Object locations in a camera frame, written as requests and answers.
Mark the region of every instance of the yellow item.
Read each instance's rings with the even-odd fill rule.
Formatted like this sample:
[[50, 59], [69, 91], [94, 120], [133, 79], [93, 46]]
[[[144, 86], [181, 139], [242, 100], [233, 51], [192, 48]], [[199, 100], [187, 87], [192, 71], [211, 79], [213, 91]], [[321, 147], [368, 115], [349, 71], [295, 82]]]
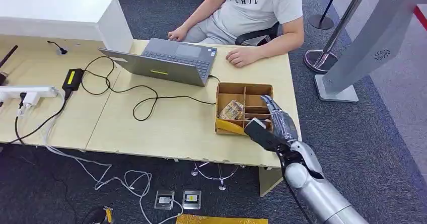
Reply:
[[113, 222], [113, 216], [112, 216], [112, 213], [111, 213], [111, 209], [110, 208], [105, 208], [104, 210], [105, 210], [105, 215], [107, 217], [108, 223], [112, 223]]
[[176, 224], [268, 224], [268, 220], [182, 214], [176, 219]]
[[236, 125], [236, 124], [231, 123], [231, 122], [221, 120], [221, 119], [217, 119], [215, 121], [215, 127], [222, 129], [222, 130], [229, 131], [229, 132], [237, 133], [240, 135], [246, 135], [241, 126]]

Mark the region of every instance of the desk surface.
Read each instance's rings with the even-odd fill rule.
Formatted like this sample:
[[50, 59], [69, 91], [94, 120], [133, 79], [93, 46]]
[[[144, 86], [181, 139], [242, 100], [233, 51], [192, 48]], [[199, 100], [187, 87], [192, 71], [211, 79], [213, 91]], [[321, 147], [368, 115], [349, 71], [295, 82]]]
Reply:
[[[147, 43], [148, 41], [135, 40], [131, 52], [141, 54]], [[300, 133], [288, 55], [263, 59], [244, 68], [235, 68], [225, 60], [225, 56], [236, 46], [214, 47], [218, 48], [218, 54], [211, 74], [222, 82], [273, 85], [274, 99], [294, 119]], [[105, 62], [100, 62], [97, 67], [102, 67], [103, 64]], [[150, 86], [159, 96], [187, 95], [215, 102], [218, 82], [209, 79], [207, 86], [201, 88], [136, 76], [121, 70], [114, 88], [119, 91], [135, 85]], [[153, 96], [154, 93], [143, 88], [110, 94], [86, 149], [160, 158], [280, 167], [275, 154], [265, 151], [248, 137], [217, 135], [214, 131], [215, 106], [184, 98], [160, 99], [151, 118], [143, 122], [136, 121], [132, 116], [134, 105]], [[151, 104], [142, 104], [136, 115], [146, 116]]]
[[[92, 59], [101, 56], [97, 50], [102, 43], [94, 41], [55, 40], [62, 46], [68, 46], [67, 55], [58, 55], [56, 47], [46, 42], [46, 39], [35, 37], [0, 36], [0, 58], [2, 59], [10, 49], [19, 45], [15, 53], [0, 69], [10, 74], [9, 86], [55, 86], [61, 89], [62, 83], [69, 69], [84, 68]], [[109, 67], [94, 65], [91, 69], [100, 74], [107, 74]], [[117, 79], [118, 70], [110, 79]], [[105, 89], [101, 79], [85, 79], [85, 83], [92, 91], [99, 92]], [[74, 92], [65, 111], [58, 118], [52, 130], [49, 143], [57, 147], [85, 149], [91, 134], [98, 122], [102, 109], [107, 102], [109, 93], [101, 96], [92, 96], [83, 89]], [[8, 100], [0, 108], [0, 141], [16, 139], [14, 121], [19, 100]], [[27, 112], [19, 120], [21, 136], [31, 132], [45, 119], [57, 112], [62, 105], [59, 97], [41, 99], [34, 109]], [[44, 145], [40, 132], [25, 139], [31, 145]]]

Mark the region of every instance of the desk leg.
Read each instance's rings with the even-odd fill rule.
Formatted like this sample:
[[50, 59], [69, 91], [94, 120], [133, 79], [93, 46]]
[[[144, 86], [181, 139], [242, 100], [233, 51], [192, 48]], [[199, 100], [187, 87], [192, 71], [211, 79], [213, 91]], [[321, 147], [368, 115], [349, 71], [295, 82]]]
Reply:
[[265, 170], [264, 167], [259, 167], [259, 195], [261, 197], [264, 197], [282, 181], [281, 169]]

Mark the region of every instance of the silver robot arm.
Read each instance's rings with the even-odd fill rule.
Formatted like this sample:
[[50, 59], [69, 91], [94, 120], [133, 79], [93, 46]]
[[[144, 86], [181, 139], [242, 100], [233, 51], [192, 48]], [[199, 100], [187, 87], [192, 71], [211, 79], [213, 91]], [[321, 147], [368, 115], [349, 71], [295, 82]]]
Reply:
[[264, 149], [280, 159], [284, 179], [298, 191], [308, 207], [325, 224], [368, 224], [350, 202], [324, 178], [322, 167], [313, 150], [298, 141], [297, 130], [289, 115], [270, 96], [261, 97], [271, 113], [273, 134], [254, 118], [245, 133]]
[[298, 190], [298, 196], [305, 200], [319, 223], [368, 223], [329, 181], [325, 178], [314, 178], [310, 174], [309, 170], [323, 176], [322, 167], [307, 144], [294, 141], [291, 150], [298, 151], [302, 155], [305, 165], [291, 163], [286, 166], [286, 180]]

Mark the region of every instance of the laptop keyboard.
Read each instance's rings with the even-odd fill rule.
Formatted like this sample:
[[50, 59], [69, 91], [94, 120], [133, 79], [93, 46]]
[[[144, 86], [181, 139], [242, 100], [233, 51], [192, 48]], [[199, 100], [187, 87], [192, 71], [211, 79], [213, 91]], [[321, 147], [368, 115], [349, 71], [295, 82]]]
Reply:
[[196, 60], [196, 59], [186, 59], [182, 57], [177, 57], [175, 55], [159, 54], [152, 51], [144, 51], [143, 56], [155, 58], [155, 59], [161, 59], [161, 60], [168, 60], [168, 61], [177, 62], [177, 63], [194, 65], [197, 68], [197, 71], [199, 72], [199, 75], [201, 78], [204, 78], [206, 74], [209, 74], [208, 72], [209, 62], [207, 61]]

